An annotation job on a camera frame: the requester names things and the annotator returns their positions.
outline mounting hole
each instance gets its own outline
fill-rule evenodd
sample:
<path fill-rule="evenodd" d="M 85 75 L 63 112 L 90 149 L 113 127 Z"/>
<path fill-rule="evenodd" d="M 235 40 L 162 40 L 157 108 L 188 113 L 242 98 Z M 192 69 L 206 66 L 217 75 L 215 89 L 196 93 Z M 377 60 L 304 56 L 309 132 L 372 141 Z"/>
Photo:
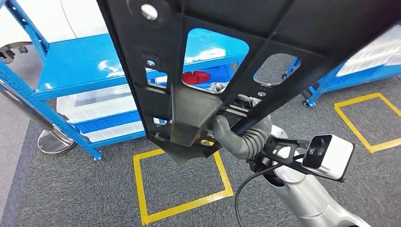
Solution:
<path fill-rule="evenodd" d="M 155 66 L 156 65 L 155 62 L 152 61 L 152 60 L 147 60 L 146 64 L 148 64 L 148 66 Z"/>
<path fill-rule="evenodd" d="M 206 146 L 206 147 L 211 147 L 211 146 L 214 145 L 214 142 L 209 141 L 209 140 L 202 140 L 202 141 L 200 142 L 200 144 L 202 144 L 202 145 L 204 145 L 204 146 Z"/>
<path fill-rule="evenodd" d="M 156 20 L 157 19 L 157 10 L 152 5 L 143 4 L 140 6 L 140 10 L 142 15 L 148 20 Z"/>
<path fill-rule="evenodd" d="M 266 96 L 266 93 L 260 91 L 260 92 L 258 92 L 258 96 L 260 96 L 260 97 L 265 97 L 265 96 Z"/>

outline metal pole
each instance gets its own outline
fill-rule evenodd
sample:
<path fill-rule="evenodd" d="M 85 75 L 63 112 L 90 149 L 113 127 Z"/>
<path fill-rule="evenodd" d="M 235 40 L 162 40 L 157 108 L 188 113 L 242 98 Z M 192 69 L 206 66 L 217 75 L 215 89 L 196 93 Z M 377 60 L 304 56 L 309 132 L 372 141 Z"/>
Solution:
<path fill-rule="evenodd" d="M 75 145 L 72 139 L 68 138 L 50 121 L 40 115 L 40 113 L 31 107 L 17 93 L 11 90 L 1 79 L 0 94 L 44 129 L 38 138 L 38 147 L 43 153 L 57 155 L 68 151 Z"/>

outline gray carpet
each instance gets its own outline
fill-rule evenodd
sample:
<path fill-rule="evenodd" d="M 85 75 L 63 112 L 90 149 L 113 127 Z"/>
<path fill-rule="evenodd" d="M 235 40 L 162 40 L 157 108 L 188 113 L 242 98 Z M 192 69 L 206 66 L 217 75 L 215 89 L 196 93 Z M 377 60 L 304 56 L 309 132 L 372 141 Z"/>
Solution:
<path fill-rule="evenodd" d="M 385 79 L 325 94 L 315 108 L 303 107 L 303 98 L 298 96 L 271 116 L 290 137 L 310 139 L 315 134 L 333 133 L 357 144 L 346 181 L 321 182 L 341 205 L 374 227 L 396 227 L 401 222 L 401 147 L 370 154 L 333 104 L 379 92 L 400 108 L 400 90 L 398 79 Z M 344 107 L 344 113 L 372 144 L 401 137 L 400 127 L 396 127 L 400 119 L 376 100 Z M 44 155 L 35 146 L 39 132 L 31 123 L 1 227 L 141 225 L 132 155 L 153 150 L 155 145 L 138 139 L 103 147 L 103 160 L 94 162 L 78 146 L 60 156 Z M 252 172 L 244 161 L 220 154 L 235 192 Z M 162 154 L 142 159 L 140 164 L 149 214 L 223 190 L 213 157 L 178 165 Z M 237 226 L 233 204 L 234 197 L 224 198 L 149 226 Z M 247 227 L 300 226 L 262 179 L 244 188 L 240 211 Z"/>

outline black cable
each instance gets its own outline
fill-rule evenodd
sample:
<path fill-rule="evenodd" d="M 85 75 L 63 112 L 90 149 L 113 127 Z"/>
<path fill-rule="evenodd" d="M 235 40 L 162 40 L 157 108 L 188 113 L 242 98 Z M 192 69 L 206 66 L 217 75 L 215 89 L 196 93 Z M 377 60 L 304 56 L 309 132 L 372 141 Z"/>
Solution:
<path fill-rule="evenodd" d="M 304 156 L 305 156 L 305 154 L 300 154 L 300 155 L 294 156 L 294 160 L 303 158 Z M 239 216 L 239 211 L 238 211 L 238 198 L 239 198 L 239 194 L 241 193 L 241 190 L 243 189 L 243 187 L 244 187 L 247 183 L 249 183 L 251 180 L 255 179 L 256 177 L 258 177 L 258 176 L 260 176 L 260 175 L 262 175 L 262 174 L 265 174 L 265 173 L 267 173 L 267 172 L 273 171 L 273 170 L 275 170 L 275 169 L 277 169 L 277 168 L 279 168 L 279 167 L 281 167 L 281 166 L 283 166 L 283 164 L 275 164 L 274 166 L 271 166 L 271 167 L 269 167 L 269 168 L 267 168 L 267 169 L 264 169 L 264 170 L 262 170 L 262 171 L 260 171 L 260 172 L 257 172 L 257 173 L 255 173 L 255 174 L 251 175 L 250 177 L 248 177 L 246 180 L 244 180 L 244 181 L 242 182 L 242 184 L 238 187 L 238 190 L 237 190 L 237 192 L 235 193 L 234 208 L 235 208 L 235 217 L 237 218 L 237 221 L 238 221 L 238 224 L 239 224 L 240 227 L 244 227 L 244 225 L 243 225 L 243 223 L 242 223 L 241 217 Z"/>

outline cutout hole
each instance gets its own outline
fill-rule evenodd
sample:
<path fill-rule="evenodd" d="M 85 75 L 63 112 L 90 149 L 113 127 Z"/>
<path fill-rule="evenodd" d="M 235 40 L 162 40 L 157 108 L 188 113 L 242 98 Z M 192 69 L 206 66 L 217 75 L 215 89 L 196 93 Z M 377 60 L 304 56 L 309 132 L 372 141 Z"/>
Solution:
<path fill-rule="evenodd" d="M 167 74 L 157 70 L 145 68 L 148 84 L 154 87 L 167 88 Z"/>
<path fill-rule="evenodd" d="M 152 60 L 147 60 L 146 64 L 148 64 L 148 66 L 155 66 L 156 65 L 155 62 L 152 61 Z"/>
<path fill-rule="evenodd" d="M 148 20 L 156 20 L 158 13 L 155 7 L 149 4 L 143 4 L 140 6 L 142 15 Z"/>
<path fill-rule="evenodd" d="M 211 147 L 211 146 L 214 145 L 214 142 L 209 141 L 209 140 L 202 140 L 202 141 L 200 142 L 200 144 L 202 144 L 202 145 L 204 145 L 204 146 L 207 146 L 207 147 Z"/>
<path fill-rule="evenodd" d="M 253 76 L 253 80 L 266 86 L 279 85 L 297 70 L 300 64 L 300 60 L 292 55 L 285 53 L 274 54 L 266 59 Z"/>
<path fill-rule="evenodd" d="M 222 93 L 248 52 L 248 44 L 240 39 L 195 28 L 188 33 L 182 82 L 195 89 Z"/>
<path fill-rule="evenodd" d="M 162 119 L 158 119 L 156 117 L 153 118 L 153 123 L 155 125 L 166 125 L 167 121 L 166 120 L 162 120 Z"/>

